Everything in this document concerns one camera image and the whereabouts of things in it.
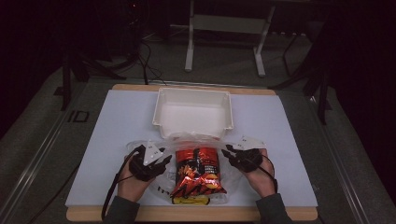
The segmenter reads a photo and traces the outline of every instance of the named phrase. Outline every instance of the hand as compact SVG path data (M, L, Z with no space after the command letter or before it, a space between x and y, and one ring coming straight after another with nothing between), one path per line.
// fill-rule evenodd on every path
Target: hand
M155 178L150 179L148 182L136 179L129 171L129 162L131 159L132 157L126 162L120 174L117 195L121 198L136 203L140 200L146 188Z
M263 156L268 157L267 149L260 149L260 153ZM268 173L273 174L274 168L271 162L269 162L265 157L262 157L261 168L263 168ZM256 192L262 198L276 193L274 182L265 172L261 171L260 169L256 169L255 171L249 173L242 172L242 174L244 174L250 186L253 187L253 189L256 190Z

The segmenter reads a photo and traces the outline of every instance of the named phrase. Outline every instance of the table leg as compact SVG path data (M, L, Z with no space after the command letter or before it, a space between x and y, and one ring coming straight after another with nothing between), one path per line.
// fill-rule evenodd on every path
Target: table leg
M271 20L274 16L274 12L275 12L275 6L272 6L267 16L267 19L265 20L264 26L262 27L262 36L260 39L260 43L257 47L253 48L254 58L256 61L257 72L259 74L259 77L265 76L264 65L262 64L262 46L264 45L265 37L267 37Z
M190 25L189 25L189 46L187 48L186 66L184 70L190 72L192 70L192 59L194 55L194 0L190 0Z

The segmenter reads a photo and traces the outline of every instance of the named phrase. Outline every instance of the gray floor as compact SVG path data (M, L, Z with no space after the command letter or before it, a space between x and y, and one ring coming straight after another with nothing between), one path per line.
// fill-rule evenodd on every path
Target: gray floor
M290 39L270 35L264 46L263 62L267 76L257 76L252 47L255 35L196 34L193 70L184 71L187 34L176 29L168 40L153 35L146 39L150 47L149 78L161 76L166 84L232 85L263 88L286 80L282 50ZM288 53L291 69L304 59L310 43L299 37ZM149 49L142 46L147 59ZM126 83L142 83L143 69L135 64L120 70ZM43 85L27 109L0 143L0 204L7 198L23 175L23 170L38 150L47 150L40 169L30 180L31 186L15 202L15 213L9 223L28 223L55 194L81 160L99 115L100 108L117 80L92 73L86 84L73 83L74 101L61 112L62 98L53 93L62 85L62 73L54 73ZM326 111L328 124L322 126L316 117L316 104L302 95L304 80L277 93L288 115L297 146L318 198L318 212L324 223L396 223L396 209L384 191L359 137L354 132L334 90L329 92ZM90 111L85 123L68 122L72 110ZM70 223L66 217L66 200L72 180L36 223ZM322 223L319 219L312 222Z

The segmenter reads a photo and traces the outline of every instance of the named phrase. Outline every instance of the forearm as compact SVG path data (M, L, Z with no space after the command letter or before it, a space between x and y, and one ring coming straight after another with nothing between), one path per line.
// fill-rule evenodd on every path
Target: forearm
M104 220L104 224L134 223L140 204L116 196Z
M276 193L256 201L262 223L293 223L286 213L280 194Z

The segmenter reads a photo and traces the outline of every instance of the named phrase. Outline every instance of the clear plastic bag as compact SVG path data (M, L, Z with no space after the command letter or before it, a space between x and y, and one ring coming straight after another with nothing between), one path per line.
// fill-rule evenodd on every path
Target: clear plastic bag
M132 151L140 145L147 146L148 141L134 141L128 144L128 150ZM210 193L206 195L193 195L192 198L197 202L196 204L205 203L204 197L207 197L210 204L227 203L228 199L232 197L233 193L238 188L239 180L242 174L233 166L230 165L228 159L220 152L226 148L226 145L233 145L232 143L225 143L218 138L189 133L172 134L165 140L154 143L157 148L163 147L163 158L172 155L171 161L166 165L166 170L162 175L158 175L155 180L149 185L149 190L156 196L161 197L172 203L171 193L177 187L177 151L191 149L191 148L214 148L217 151L219 158L219 176L220 185L225 189L226 193Z

